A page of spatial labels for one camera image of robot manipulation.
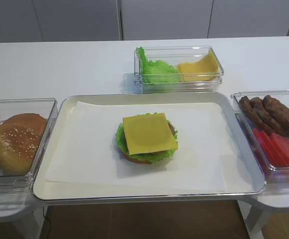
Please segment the bottom bun of burger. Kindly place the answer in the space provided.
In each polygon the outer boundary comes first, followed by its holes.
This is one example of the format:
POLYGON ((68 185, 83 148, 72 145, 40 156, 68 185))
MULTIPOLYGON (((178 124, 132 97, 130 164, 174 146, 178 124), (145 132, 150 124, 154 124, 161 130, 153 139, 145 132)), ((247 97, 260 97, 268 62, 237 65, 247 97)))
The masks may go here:
POLYGON ((137 164, 152 164, 152 162, 149 160, 149 154, 139 154, 139 155, 134 155, 130 156, 128 153, 124 152, 121 150, 123 156, 125 157, 126 160, 137 163, 137 164))

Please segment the sesame bun in container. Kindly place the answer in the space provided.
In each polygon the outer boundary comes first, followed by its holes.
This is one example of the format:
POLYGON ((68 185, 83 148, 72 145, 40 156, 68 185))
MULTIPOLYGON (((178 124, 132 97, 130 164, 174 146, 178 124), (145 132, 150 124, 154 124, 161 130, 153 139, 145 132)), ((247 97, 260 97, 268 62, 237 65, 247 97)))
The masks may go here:
POLYGON ((0 168, 7 175, 30 171, 40 137, 29 127, 17 123, 0 126, 0 168))

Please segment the clear patty and tomato container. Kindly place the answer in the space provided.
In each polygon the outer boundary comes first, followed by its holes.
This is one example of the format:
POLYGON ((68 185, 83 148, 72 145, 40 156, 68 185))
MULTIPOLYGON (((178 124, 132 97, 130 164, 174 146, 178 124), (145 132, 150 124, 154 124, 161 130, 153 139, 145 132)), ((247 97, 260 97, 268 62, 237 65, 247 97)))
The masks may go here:
POLYGON ((266 95, 276 98, 281 103, 289 108, 289 91, 255 91, 255 92, 239 92, 231 95, 236 110, 236 117, 241 125, 242 131, 246 135, 253 155, 260 166, 265 179, 269 183, 289 183, 289 167, 275 167, 270 164, 266 154, 262 150, 257 138, 253 133, 253 129, 257 128, 244 114, 239 106, 239 100, 243 96, 247 96, 250 100, 254 97, 259 97, 262 100, 266 95))

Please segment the yellow cheese slice on burger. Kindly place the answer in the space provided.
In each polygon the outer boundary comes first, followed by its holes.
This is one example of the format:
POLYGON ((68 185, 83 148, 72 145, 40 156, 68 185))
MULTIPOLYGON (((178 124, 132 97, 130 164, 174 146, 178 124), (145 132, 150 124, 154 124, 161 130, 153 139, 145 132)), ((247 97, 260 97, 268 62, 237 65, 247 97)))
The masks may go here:
POLYGON ((123 118, 124 135, 130 155, 178 148, 165 113, 123 118))

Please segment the green lettuce in container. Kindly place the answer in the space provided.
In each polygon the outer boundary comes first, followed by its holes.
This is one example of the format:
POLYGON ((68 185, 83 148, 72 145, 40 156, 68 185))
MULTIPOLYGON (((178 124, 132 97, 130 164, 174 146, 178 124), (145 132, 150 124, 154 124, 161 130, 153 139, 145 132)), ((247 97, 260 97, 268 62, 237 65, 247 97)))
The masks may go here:
POLYGON ((136 49, 141 61, 142 79, 144 83, 176 83, 180 82, 178 71, 175 67, 162 60, 148 60, 142 47, 136 49))

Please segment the green lettuce leaf on burger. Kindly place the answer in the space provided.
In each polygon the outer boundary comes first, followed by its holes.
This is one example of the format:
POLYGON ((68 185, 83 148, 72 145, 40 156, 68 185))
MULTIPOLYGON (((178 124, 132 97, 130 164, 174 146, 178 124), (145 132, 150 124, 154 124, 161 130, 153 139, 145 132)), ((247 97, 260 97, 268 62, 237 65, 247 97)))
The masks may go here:
MULTIPOLYGON (((175 129, 175 131, 176 131, 175 138, 176 138, 176 141, 177 141, 177 130, 175 129)), ((124 135, 123 122, 120 123, 120 125, 119 125, 119 127, 117 129, 116 141, 117 141, 117 145, 118 145, 119 149, 123 150, 124 152, 129 154, 129 150, 128 150, 128 147, 127 147, 127 142, 126 142, 125 135, 124 135)), ((165 152, 165 153, 162 153, 162 154, 150 154, 149 155, 149 160, 152 163, 156 163, 156 162, 161 161, 163 159, 167 159, 167 158, 172 157, 176 151, 177 151, 177 149, 169 151, 169 152, 165 152)))

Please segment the white parchment paper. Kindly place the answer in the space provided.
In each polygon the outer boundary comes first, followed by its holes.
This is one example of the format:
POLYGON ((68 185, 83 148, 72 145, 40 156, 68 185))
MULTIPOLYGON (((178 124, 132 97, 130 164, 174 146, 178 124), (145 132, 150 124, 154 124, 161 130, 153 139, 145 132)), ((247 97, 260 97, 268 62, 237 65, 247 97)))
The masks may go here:
POLYGON ((93 106, 78 103, 65 126, 45 179, 225 191, 225 170, 239 151, 216 103, 93 106), (165 113, 177 129, 178 150, 168 160, 135 164, 124 159, 115 134, 124 117, 165 113))

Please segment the clear lettuce and cheese container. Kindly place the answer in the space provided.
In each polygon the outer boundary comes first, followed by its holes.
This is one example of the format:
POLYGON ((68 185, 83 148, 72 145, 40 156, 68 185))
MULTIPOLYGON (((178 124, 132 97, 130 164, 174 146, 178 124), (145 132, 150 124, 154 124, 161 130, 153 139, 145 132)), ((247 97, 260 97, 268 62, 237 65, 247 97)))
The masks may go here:
POLYGON ((173 46, 173 47, 143 47, 148 60, 162 60, 177 69, 177 65, 185 62, 196 62, 209 52, 214 56, 219 64, 219 73, 212 81, 203 82, 182 82, 181 74, 178 71, 180 82, 148 84, 142 79, 140 59, 134 50, 134 76, 135 84, 139 86, 143 93, 162 93, 162 92, 189 92, 189 91, 217 91, 222 83, 224 69, 221 66, 213 48, 209 45, 200 46, 173 46))

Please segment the plain bottom bun in container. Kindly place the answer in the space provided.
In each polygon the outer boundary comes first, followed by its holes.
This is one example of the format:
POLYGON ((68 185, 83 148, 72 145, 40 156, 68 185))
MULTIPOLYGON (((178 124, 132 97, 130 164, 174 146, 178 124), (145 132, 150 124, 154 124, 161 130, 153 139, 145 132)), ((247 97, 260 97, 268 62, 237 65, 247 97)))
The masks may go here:
POLYGON ((32 129, 39 137, 41 137, 46 127, 47 119, 43 118, 39 114, 23 113, 8 118, 3 124, 5 123, 17 123, 24 125, 32 129))

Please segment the yellow cheese slices in container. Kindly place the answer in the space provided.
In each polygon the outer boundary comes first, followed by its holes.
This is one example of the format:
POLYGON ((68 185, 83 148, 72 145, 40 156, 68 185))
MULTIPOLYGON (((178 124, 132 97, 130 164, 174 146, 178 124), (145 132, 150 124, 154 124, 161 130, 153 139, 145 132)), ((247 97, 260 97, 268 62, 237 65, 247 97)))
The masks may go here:
POLYGON ((209 52, 196 62, 185 62, 177 65, 182 82, 212 81, 219 73, 219 64, 214 53, 209 52))

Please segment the clear bun container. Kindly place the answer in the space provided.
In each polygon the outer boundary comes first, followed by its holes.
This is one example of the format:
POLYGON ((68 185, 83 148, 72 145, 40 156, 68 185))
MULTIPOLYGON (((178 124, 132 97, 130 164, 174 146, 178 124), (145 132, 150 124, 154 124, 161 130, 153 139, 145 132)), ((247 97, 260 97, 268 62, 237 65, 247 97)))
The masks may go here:
POLYGON ((7 175, 0 168, 0 194, 31 190, 44 155, 44 149, 58 117, 57 101, 54 98, 0 100, 0 126, 8 118, 23 113, 39 114, 47 119, 47 124, 27 174, 7 175))

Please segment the red tomato slice left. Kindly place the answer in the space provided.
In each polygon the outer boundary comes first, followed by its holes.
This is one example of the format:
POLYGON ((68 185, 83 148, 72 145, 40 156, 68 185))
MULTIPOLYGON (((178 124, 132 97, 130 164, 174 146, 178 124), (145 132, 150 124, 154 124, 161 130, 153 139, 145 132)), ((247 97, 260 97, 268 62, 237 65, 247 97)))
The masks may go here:
POLYGON ((257 128, 254 128, 254 129, 253 129, 253 133, 254 133, 255 137, 257 138, 259 144, 260 144, 261 147, 262 147, 264 144, 262 143, 261 138, 260 138, 260 134, 259 134, 260 131, 258 131, 257 128))

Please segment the brown patty middle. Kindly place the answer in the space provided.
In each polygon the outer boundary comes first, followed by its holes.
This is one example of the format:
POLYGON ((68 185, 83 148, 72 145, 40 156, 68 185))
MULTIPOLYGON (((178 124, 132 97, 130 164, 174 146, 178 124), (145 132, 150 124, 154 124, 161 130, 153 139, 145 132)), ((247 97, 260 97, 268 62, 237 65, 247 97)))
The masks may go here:
POLYGON ((256 111, 259 118, 272 130, 282 136, 288 136, 289 132, 286 131, 265 109, 264 102, 259 97, 254 97, 250 100, 252 108, 256 111))

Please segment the brown patty left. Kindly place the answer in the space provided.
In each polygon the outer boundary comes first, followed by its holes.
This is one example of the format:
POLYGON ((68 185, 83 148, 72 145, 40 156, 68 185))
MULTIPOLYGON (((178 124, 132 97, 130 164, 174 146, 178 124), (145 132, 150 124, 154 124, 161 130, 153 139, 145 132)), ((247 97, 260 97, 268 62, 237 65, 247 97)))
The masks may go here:
POLYGON ((252 108, 250 99, 247 96, 241 97, 239 100, 239 106, 244 112, 246 117, 259 129, 263 130, 268 135, 275 132, 270 126, 262 121, 262 119, 257 115, 256 110, 252 108))

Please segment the brown patty right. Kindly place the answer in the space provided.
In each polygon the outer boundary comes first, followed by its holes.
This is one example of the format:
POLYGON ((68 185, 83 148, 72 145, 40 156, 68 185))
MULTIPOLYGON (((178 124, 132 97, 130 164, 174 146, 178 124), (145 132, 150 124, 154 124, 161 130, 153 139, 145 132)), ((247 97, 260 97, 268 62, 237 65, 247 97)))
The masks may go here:
POLYGON ((276 98, 266 95, 263 99, 266 111, 280 124, 280 126, 289 132, 289 108, 276 98))

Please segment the white metal tray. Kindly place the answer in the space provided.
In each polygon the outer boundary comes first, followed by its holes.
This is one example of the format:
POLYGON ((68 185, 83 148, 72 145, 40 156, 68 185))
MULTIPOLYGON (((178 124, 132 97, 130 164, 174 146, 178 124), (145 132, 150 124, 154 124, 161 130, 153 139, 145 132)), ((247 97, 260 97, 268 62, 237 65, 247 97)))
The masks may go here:
POLYGON ((246 137, 235 116, 228 98, 218 92, 162 93, 143 95, 90 95, 72 96, 63 101, 55 122, 37 177, 33 184, 34 195, 57 204, 111 203, 136 201, 180 201, 225 198, 237 199, 264 190, 265 177, 257 164, 246 137), (69 183, 49 181, 45 175, 57 151, 65 126, 73 118, 78 103, 93 106, 129 106, 157 104, 216 103, 224 112, 229 131, 239 151, 235 167, 225 170, 225 191, 201 191, 171 188, 140 187, 118 184, 69 183))

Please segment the red tomato slice middle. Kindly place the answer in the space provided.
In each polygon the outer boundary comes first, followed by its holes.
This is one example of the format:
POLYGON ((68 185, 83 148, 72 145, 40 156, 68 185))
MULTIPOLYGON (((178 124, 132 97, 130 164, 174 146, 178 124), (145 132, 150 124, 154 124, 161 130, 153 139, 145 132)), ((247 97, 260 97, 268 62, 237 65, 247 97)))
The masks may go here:
POLYGON ((289 167, 289 160, 278 151, 277 147, 274 146, 266 133, 264 131, 260 131, 259 134, 261 141, 264 144, 262 148, 270 163, 275 167, 289 167))

